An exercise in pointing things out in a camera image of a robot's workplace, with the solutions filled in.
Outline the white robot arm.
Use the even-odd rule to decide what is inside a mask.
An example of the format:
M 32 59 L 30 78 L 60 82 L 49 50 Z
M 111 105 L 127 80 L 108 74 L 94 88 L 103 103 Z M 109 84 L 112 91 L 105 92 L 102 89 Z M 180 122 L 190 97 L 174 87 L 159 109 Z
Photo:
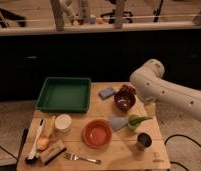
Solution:
M 201 91 L 162 79 L 164 65 L 157 59 L 146 61 L 130 76 L 138 98 L 143 103 L 154 100 L 177 106 L 201 122 Z

